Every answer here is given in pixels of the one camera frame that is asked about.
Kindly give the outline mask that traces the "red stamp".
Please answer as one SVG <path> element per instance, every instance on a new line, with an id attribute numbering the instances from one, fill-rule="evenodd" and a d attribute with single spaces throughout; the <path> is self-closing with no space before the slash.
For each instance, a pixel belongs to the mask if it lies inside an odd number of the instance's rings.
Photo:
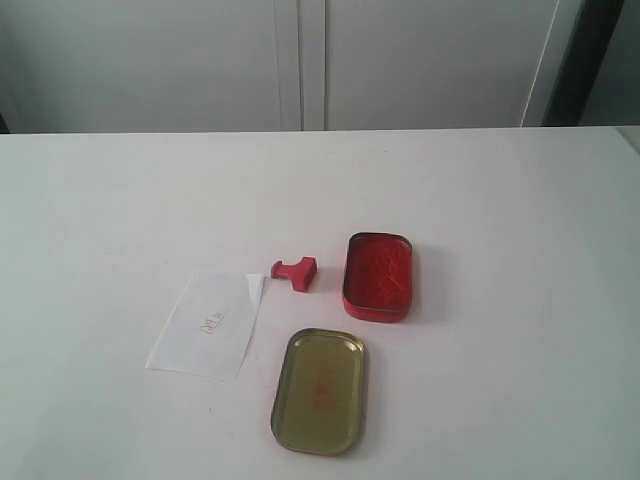
<path id="1" fill-rule="evenodd" d="M 294 291 L 306 293 L 317 269 L 317 260 L 313 257 L 303 257 L 296 264 L 284 264 L 282 261 L 277 261 L 271 268 L 271 278 L 288 280 Z"/>

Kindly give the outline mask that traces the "red ink pad tin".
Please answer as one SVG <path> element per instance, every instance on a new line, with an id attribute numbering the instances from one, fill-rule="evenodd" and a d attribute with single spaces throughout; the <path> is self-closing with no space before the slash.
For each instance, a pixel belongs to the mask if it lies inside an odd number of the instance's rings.
<path id="1" fill-rule="evenodd" d="M 409 313 L 413 298 L 412 245 L 403 236 L 359 232 L 348 242 L 342 300 L 352 317 L 397 323 Z"/>

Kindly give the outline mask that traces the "white paper sheet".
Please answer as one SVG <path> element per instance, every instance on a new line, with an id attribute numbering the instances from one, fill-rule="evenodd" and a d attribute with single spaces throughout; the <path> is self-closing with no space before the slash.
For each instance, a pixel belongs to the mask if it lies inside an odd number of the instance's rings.
<path id="1" fill-rule="evenodd" d="M 234 380 L 252 338 L 265 279 L 260 273 L 194 271 L 146 367 Z"/>

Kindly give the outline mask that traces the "gold tin lid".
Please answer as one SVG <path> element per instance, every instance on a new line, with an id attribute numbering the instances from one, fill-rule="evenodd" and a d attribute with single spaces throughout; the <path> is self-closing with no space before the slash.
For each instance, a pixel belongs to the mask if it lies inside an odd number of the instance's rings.
<path id="1" fill-rule="evenodd" d="M 295 452 L 336 456 L 359 440 L 366 404 L 367 351 L 356 336 L 302 329 L 287 343 L 270 416 L 276 442 Z"/>

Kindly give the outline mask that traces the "dark vertical post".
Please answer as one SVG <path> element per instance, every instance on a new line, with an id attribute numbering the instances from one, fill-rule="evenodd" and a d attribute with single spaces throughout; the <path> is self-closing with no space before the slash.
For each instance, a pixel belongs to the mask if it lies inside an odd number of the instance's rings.
<path id="1" fill-rule="evenodd" d="M 583 116 L 624 0 L 581 2 L 542 125 L 574 127 Z"/>

